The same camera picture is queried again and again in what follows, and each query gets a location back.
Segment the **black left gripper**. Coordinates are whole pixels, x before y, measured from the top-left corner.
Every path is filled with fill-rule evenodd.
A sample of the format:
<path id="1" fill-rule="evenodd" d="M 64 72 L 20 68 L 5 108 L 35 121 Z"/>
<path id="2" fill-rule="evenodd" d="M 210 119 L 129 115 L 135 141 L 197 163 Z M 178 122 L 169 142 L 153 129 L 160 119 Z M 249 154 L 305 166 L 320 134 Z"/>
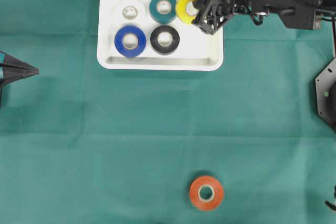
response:
<path id="1" fill-rule="evenodd" d="M 38 68 L 26 62 L 20 61 L 3 51 L 1 51 L 1 67 L 12 67 L 26 70 L 1 70 L 0 107 L 2 104 L 2 87 L 11 82 L 26 79 L 39 74 Z"/>

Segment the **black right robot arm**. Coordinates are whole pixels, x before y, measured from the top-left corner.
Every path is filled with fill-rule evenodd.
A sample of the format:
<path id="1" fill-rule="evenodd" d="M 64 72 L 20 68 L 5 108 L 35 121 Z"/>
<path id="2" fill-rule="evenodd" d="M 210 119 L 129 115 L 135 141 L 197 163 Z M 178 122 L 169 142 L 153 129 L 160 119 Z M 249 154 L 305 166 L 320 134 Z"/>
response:
<path id="1" fill-rule="evenodd" d="M 322 22 L 335 25 L 335 0 L 193 0 L 198 13 L 191 23 L 208 35 L 215 34 L 237 15 L 251 18 L 257 26 L 276 14 L 286 28 L 316 30 Z"/>

